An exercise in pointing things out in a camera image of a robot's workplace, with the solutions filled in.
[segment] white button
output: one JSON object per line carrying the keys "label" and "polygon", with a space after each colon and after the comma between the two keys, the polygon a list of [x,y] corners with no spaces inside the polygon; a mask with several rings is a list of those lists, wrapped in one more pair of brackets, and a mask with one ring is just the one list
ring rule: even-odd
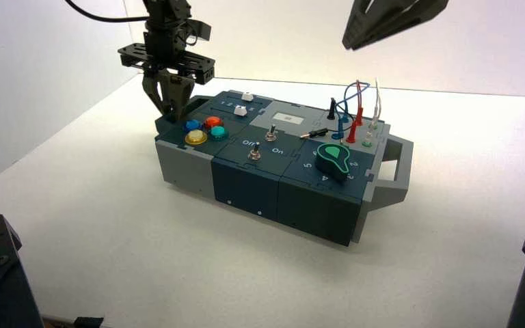
{"label": "white button", "polygon": [[254,99],[254,96],[250,92],[244,92],[241,99],[244,101],[252,101]]}
{"label": "white button", "polygon": [[237,105],[234,108],[234,114],[238,116],[246,116],[247,110],[245,106]]}

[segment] white wall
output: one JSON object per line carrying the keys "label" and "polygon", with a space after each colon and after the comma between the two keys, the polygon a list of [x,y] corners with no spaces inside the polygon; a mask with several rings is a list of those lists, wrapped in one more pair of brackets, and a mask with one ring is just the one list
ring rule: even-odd
{"label": "white wall", "polygon": [[[188,0],[213,26],[193,51],[216,75],[344,84],[378,76],[387,87],[525,95],[525,1],[451,0],[435,20],[356,52],[341,38],[352,0]],[[130,15],[141,0],[126,0]],[[143,24],[133,25],[142,40]]]}
{"label": "white wall", "polygon": [[[80,2],[125,15],[121,1]],[[130,42],[128,25],[62,0],[0,1],[0,172],[131,78],[116,53]]]}

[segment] screw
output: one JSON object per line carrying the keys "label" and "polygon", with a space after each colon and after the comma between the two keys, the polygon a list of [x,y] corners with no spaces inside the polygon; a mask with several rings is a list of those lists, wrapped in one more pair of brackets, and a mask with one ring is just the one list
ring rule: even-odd
{"label": "screw", "polygon": [[9,262],[9,256],[1,255],[0,256],[0,267],[7,264],[7,262]]}

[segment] white table surface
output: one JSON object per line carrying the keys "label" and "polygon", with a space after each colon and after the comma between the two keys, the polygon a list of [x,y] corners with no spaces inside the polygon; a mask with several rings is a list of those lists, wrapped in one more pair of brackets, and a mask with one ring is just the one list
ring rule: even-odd
{"label": "white table surface", "polygon": [[[43,314],[124,328],[505,326],[525,262],[524,97],[382,90],[381,118],[415,144],[411,185],[345,248],[163,182],[140,83],[0,174]],[[215,79],[195,94],[229,89],[318,107],[343,91]],[[365,101],[370,113],[372,90]]]}

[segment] gray handle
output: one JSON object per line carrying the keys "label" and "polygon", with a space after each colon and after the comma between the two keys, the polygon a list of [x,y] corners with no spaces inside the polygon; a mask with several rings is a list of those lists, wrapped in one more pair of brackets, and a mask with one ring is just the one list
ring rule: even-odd
{"label": "gray handle", "polygon": [[394,135],[387,138],[386,148],[382,161],[397,161],[394,180],[380,180],[375,182],[375,190],[370,210],[376,210],[402,202],[407,195],[409,176],[412,171],[412,155],[414,143]]}

